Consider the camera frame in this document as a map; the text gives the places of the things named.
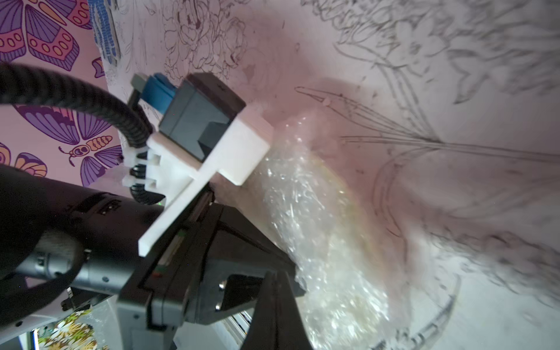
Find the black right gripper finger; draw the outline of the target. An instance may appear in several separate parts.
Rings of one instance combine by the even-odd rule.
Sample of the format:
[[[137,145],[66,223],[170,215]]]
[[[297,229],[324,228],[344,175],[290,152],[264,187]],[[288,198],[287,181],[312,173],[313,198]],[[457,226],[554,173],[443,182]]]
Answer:
[[[265,276],[242,349],[312,349],[287,273]]]

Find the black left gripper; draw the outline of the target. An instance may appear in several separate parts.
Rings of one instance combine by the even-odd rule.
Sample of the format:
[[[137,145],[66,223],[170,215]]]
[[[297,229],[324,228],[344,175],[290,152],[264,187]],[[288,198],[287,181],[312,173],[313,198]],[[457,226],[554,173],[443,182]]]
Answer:
[[[185,323],[211,325],[255,311],[268,273],[288,274],[295,300],[303,290],[295,263],[240,211],[190,207],[171,224],[118,296],[124,349],[169,349]]]

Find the clear bubble wrap sheet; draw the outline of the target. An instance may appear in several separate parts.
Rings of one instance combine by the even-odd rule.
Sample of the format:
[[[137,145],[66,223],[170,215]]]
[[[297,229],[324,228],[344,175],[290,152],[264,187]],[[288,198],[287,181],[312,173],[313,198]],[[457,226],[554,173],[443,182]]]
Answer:
[[[338,124],[318,109],[280,122],[264,159],[242,186],[223,176],[211,186],[220,203],[236,207],[296,264],[305,290],[297,301],[315,349],[369,349],[407,328],[411,307],[378,309],[331,284],[328,249],[335,222],[333,191],[317,150],[342,146]]]

